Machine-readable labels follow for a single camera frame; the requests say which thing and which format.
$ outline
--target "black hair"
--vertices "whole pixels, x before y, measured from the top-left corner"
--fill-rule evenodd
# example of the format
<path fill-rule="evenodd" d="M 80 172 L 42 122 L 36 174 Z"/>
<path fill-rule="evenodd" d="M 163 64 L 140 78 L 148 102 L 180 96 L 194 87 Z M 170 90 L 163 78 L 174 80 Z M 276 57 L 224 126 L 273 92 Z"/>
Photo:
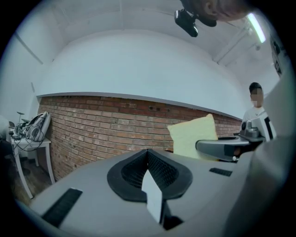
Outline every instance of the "black hair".
<path fill-rule="evenodd" d="M 262 87 L 259 83 L 257 82 L 253 82 L 250 86 L 249 86 L 249 91 L 250 91 L 250 94 L 252 94 L 252 91 L 254 89 L 261 89 L 262 90 Z"/>

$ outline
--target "white ceiling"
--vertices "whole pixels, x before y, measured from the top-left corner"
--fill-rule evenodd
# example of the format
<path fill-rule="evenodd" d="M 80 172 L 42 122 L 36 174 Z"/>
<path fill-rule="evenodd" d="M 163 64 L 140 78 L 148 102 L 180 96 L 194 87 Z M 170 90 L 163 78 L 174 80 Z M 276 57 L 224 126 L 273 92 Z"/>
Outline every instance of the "white ceiling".
<path fill-rule="evenodd" d="M 260 16 L 259 23 L 267 38 L 263 44 L 255 32 L 248 34 L 246 19 L 218 22 L 213 28 L 197 21 L 199 35 L 190 37 L 174 22 L 174 11 L 182 9 L 179 0 L 53 0 L 50 5 L 66 43 L 109 30 L 156 31 L 203 49 L 214 61 L 229 68 L 243 85 L 249 81 L 246 73 L 251 66 L 260 71 L 261 63 L 265 67 L 272 63 L 268 24 Z"/>

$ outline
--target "floor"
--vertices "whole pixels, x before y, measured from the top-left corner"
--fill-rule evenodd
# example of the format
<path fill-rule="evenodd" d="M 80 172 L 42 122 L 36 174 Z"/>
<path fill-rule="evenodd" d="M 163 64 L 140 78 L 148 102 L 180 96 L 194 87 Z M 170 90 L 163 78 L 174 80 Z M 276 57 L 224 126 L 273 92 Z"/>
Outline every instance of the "floor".
<path fill-rule="evenodd" d="M 33 199 L 30 199 L 28 194 L 26 193 L 20 180 L 19 174 L 13 165 L 11 165 L 9 168 L 11 189 L 15 199 L 29 206 L 32 200 L 34 200 L 34 197 L 36 197 L 39 193 L 41 193 L 48 186 L 51 185 L 51 181 L 49 175 L 41 167 L 36 166 L 35 160 L 25 160 L 21 162 L 21 165 L 24 175 L 26 173 L 25 169 L 28 169 L 30 171 L 28 175 L 25 175 L 25 179 L 27 181 L 29 189 L 31 190 Z"/>

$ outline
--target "bread-shaped pillow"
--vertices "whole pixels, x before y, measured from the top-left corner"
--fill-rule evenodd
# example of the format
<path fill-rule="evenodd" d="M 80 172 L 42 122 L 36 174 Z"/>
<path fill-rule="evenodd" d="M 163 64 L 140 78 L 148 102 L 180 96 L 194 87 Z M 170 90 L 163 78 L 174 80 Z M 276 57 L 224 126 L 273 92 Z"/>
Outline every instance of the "bread-shaped pillow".
<path fill-rule="evenodd" d="M 204 153 L 198 152 L 195 143 L 198 140 L 218 140 L 213 115 L 197 118 L 192 121 L 169 125 L 174 141 L 174 154 L 196 159 L 215 160 Z"/>

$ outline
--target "tube light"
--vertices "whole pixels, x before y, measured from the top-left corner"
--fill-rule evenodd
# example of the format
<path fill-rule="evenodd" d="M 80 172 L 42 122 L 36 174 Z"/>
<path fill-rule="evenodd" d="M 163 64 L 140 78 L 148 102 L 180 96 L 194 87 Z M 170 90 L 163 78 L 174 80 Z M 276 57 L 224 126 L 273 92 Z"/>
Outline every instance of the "tube light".
<path fill-rule="evenodd" d="M 252 23 L 252 25 L 259 37 L 260 42 L 263 43 L 266 40 L 266 38 L 265 38 L 265 35 L 261 29 L 261 26 L 259 25 L 258 20 L 256 19 L 256 17 L 254 16 L 253 13 L 248 14 L 248 18 L 249 18 L 249 21 Z"/>

